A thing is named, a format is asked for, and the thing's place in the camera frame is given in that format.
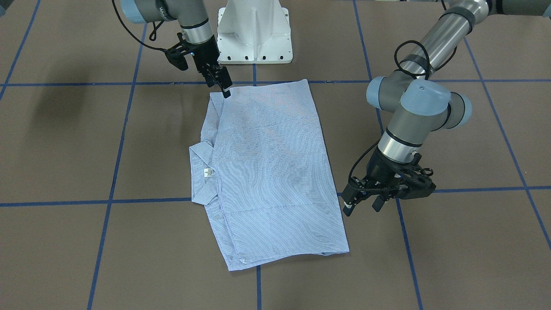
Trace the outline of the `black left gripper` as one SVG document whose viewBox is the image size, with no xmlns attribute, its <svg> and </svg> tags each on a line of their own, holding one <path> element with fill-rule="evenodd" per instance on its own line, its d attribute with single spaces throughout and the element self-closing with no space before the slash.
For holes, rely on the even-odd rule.
<svg viewBox="0 0 551 310">
<path fill-rule="evenodd" d="M 409 192 L 409 186 L 401 175 L 395 177 L 397 171 L 406 167 L 409 167 L 409 163 L 393 161 L 376 147 L 366 167 L 366 181 L 348 181 L 342 191 L 343 214 L 349 217 L 357 204 L 373 195 L 377 195 L 377 198 L 372 203 L 372 208 L 375 212 L 380 212 L 388 202 L 387 196 L 380 195 L 382 188 L 391 188 L 390 192 L 393 194 L 399 191 Z M 374 192 L 367 192 L 366 189 L 374 189 Z"/>
</svg>

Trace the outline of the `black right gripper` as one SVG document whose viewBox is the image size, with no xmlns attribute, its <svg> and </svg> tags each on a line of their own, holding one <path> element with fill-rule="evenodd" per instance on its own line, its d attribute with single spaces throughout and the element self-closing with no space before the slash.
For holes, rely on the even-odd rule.
<svg viewBox="0 0 551 310">
<path fill-rule="evenodd" d="M 218 64 L 219 49 L 215 36 L 211 36 L 202 43 L 189 43 L 189 51 L 192 53 L 195 67 L 199 73 L 205 73 L 205 82 L 208 87 L 217 85 L 224 98 L 231 96 L 230 87 L 232 79 L 228 69 Z"/>
</svg>

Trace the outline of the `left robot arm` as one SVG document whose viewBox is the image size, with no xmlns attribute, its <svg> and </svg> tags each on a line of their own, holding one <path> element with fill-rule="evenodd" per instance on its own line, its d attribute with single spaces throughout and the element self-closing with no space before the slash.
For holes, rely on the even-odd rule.
<svg viewBox="0 0 551 310">
<path fill-rule="evenodd" d="M 433 170 L 421 167 L 420 149 L 429 133 L 465 124 L 473 107 L 466 96 L 432 82 L 430 77 L 452 59 L 461 40 L 491 15 L 550 17 L 548 0 L 453 0 L 421 41 L 403 45 L 415 48 L 403 59 L 394 51 L 396 70 L 371 80 L 366 100 L 392 118 L 378 143 L 364 178 L 352 171 L 342 191 L 343 213 L 350 216 L 358 203 L 374 196 L 372 208 L 380 211 L 391 199 L 430 196 L 436 185 Z"/>
</svg>

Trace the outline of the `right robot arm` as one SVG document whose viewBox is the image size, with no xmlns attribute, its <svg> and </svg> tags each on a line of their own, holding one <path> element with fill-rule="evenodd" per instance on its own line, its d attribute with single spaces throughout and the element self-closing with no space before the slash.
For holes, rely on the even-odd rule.
<svg viewBox="0 0 551 310">
<path fill-rule="evenodd" d="M 203 77 L 215 77 L 221 68 L 219 49 L 202 0 L 122 0 L 126 18 L 136 24 L 177 21 L 181 27 L 178 43 L 171 48 L 157 48 L 173 66 L 188 69 L 185 55 L 191 54 Z"/>
</svg>

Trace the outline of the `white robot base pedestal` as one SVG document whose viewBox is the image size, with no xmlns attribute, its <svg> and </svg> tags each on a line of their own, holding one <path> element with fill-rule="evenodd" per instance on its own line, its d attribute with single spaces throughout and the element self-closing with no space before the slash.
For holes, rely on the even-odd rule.
<svg viewBox="0 0 551 310">
<path fill-rule="evenodd" d="M 293 61 L 289 10 L 279 0 L 229 0 L 218 10 L 221 64 Z"/>
</svg>

